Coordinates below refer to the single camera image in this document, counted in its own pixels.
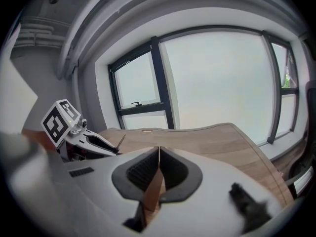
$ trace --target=glass pane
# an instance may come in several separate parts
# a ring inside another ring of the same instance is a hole
[[[282,96],[281,116],[276,132],[277,135],[290,130],[294,117],[295,100],[296,96],[294,94]]]
[[[121,107],[131,108],[160,102],[152,55],[150,52],[127,63],[115,72]]]
[[[286,56],[287,49],[283,46],[272,43],[273,50],[276,54],[278,69],[280,71],[281,86],[284,87],[286,81]]]
[[[284,86],[282,86],[282,88],[297,88],[294,59],[290,53],[287,57],[285,83]]]
[[[273,116],[269,57],[259,36],[211,32],[161,44],[177,129],[231,122],[255,143]]]
[[[165,111],[123,116],[125,129],[163,128],[168,129]]]

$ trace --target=black chair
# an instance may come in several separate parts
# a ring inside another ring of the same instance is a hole
[[[289,171],[289,179],[286,181],[294,198],[297,197],[294,182],[302,177],[312,166],[316,168],[316,80],[309,81],[306,84],[306,97],[308,105],[308,133],[307,142],[301,157],[291,166]],[[310,180],[305,186],[301,195],[305,195],[314,180]]]

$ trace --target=white robot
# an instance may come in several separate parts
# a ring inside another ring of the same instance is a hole
[[[119,146],[113,146],[99,134],[87,130],[87,121],[67,99],[56,101],[41,121],[41,125],[64,160],[95,159],[115,156]]]

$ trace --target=window frame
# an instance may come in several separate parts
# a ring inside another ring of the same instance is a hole
[[[277,63],[277,56],[274,52],[272,43],[280,45],[284,48],[287,49],[288,52],[290,52],[290,55],[293,58],[293,65],[294,65],[294,73],[296,77],[296,83],[297,86],[299,85],[299,79],[298,79],[298,74],[297,74],[297,66],[296,66],[296,61],[295,57],[293,54],[293,50],[291,48],[291,44],[276,37],[273,35],[268,34],[266,31],[263,31],[263,37],[266,42],[267,50],[270,53],[270,59],[273,67],[273,74],[274,74],[274,85],[275,85],[275,92],[276,92],[276,98],[275,98],[275,114],[274,114],[274,121],[272,124],[270,136],[267,139],[267,142],[270,144],[273,144],[275,139],[281,138],[288,134],[289,132],[293,132],[295,129],[296,125],[296,120],[297,120],[297,114],[298,114],[298,107],[299,107],[299,89],[297,88],[282,88],[281,85],[281,77],[280,77],[280,72],[279,72],[279,67]],[[295,99],[295,109],[294,109],[294,117],[292,121],[291,128],[288,132],[284,132],[281,135],[277,136],[277,129],[278,129],[278,123],[280,121],[280,116],[281,116],[281,105],[282,105],[282,96],[283,95],[289,95],[289,94],[295,94],[296,99]]]
[[[122,116],[124,115],[131,115],[131,114],[140,114],[140,113],[147,113],[147,112],[155,112],[155,111],[165,111],[166,119],[168,124],[168,129],[174,129],[174,117],[172,113],[171,107],[171,100],[168,92],[168,85],[166,81],[165,71],[163,67],[162,57],[159,49],[159,44],[172,40],[175,38],[179,38],[186,35],[197,34],[197,33],[205,33],[205,32],[238,32],[238,33],[247,33],[253,34],[257,36],[261,36],[263,43],[265,45],[266,51],[268,53],[268,57],[270,60],[271,68],[272,68],[272,75],[273,75],[273,83],[274,83],[274,113],[273,113],[273,121],[271,124],[271,129],[269,132],[269,136],[267,138],[266,143],[273,144],[275,139],[280,138],[286,135],[289,132],[294,131],[297,114],[298,114],[298,107],[299,107],[299,89],[297,88],[282,88],[280,82],[280,73],[277,63],[277,57],[274,52],[272,43],[278,44],[280,46],[285,47],[288,52],[290,52],[293,58],[293,65],[294,65],[294,73],[296,76],[297,85],[299,85],[299,79],[297,74],[297,65],[295,61],[295,57],[293,54],[293,50],[291,48],[291,44],[286,42],[272,34],[269,34],[266,31],[258,31],[255,29],[245,28],[245,27],[238,27],[238,26],[227,26],[227,25],[208,25],[208,26],[198,26],[198,27],[191,27],[186,28],[178,31],[174,31],[160,37],[152,37],[148,42],[140,45],[139,47],[133,49],[132,51],[128,52],[114,63],[108,66],[109,68],[109,77],[110,77],[110,86],[112,97],[114,101],[115,110],[117,113],[117,117],[119,120],[119,124],[121,129],[125,129],[124,122]],[[160,103],[148,104],[140,107],[132,107],[128,109],[121,109],[119,103],[119,95],[116,86],[116,79],[115,79],[115,72],[119,70],[121,67],[126,65],[128,62],[142,56],[143,54],[151,52],[154,71],[157,80],[157,86],[160,96]],[[282,133],[280,136],[277,136],[277,128],[280,120],[281,114],[281,101],[283,95],[288,94],[295,94],[295,110],[294,110],[294,117],[292,121],[291,128],[288,132]]]
[[[117,88],[117,83],[116,83],[116,78],[115,78],[115,72],[118,71],[127,63],[137,59],[138,57],[148,52],[151,52],[152,59],[153,59],[154,72],[156,76],[160,102],[142,105],[139,107],[131,107],[131,108],[122,109],[119,102],[119,93],[118,93],[118,88]],[[166,82],[166,78],[165,78],[165,74],[164,74],[164,70],[162,66],[162,59],[160,55],[157,37],[151,38],[150,41],[142,44],[136,49],[125,54],[124,56],[116,60],[114,63],[110,64],[108,68],[109,68],[112,98],[113,98],[115,111],[117,113],[117,117],[118,117],[118,121],[119,121],[119,125],[121,129],[125,129],[125,124],[124,124],[122,116],[156,112],[156,111],[165,111],[168,129],[174,129],[174,122],[173,122],[173,116],[172,116],[172,111],[171,111],[170,99],[168,95],[167,82]]]

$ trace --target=window handle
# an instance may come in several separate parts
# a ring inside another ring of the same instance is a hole
[[[131,103],[131,105],[132,105],[132,104],[136,104],[136,103],[137,103],[137,105],[135,105],[135,107],[142,106],[142,104],[140,104],[139,102]]]

